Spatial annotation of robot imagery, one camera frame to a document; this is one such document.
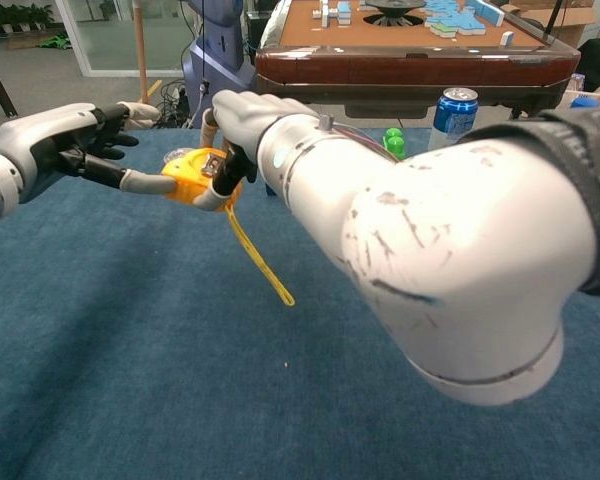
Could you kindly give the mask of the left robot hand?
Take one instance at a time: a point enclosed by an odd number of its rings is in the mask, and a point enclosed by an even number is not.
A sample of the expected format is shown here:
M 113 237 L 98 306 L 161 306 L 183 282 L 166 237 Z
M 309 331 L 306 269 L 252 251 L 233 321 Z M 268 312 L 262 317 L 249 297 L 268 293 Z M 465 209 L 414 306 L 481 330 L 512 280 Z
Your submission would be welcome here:
M 152 127 L 153 106 L 121 101 L 105 107 L 73 103 L 4 123 L 0 155 L 19 171 L 19 201 L 27 203 L 64 176 L 80 177 L 120 191 L 166 195 L 176 188 L 167 176 L 146 174 L 116 162 L 135 147 L 129 129 Z

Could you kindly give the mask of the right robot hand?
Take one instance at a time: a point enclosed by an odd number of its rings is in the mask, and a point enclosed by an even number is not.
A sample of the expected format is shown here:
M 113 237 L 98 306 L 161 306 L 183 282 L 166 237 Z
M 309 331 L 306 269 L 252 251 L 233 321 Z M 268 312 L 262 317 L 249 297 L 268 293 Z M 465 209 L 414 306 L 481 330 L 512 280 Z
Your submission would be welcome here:
M 193 200 L 193 205 L 201 210 L 216 211 L 228 201 L 243 179 L 253 183 L 257 178 L 257 151 L 262 136 L 279 119 L 295 114 L 317 115 L 290 98 L 257 95 L 250 91 L 221 90 L 216 93 L 211 106 L 201 116 L 200 146 L 211 147 L 215 135 L 221 133 L 228 145 L 228 155 L 218 177 Z

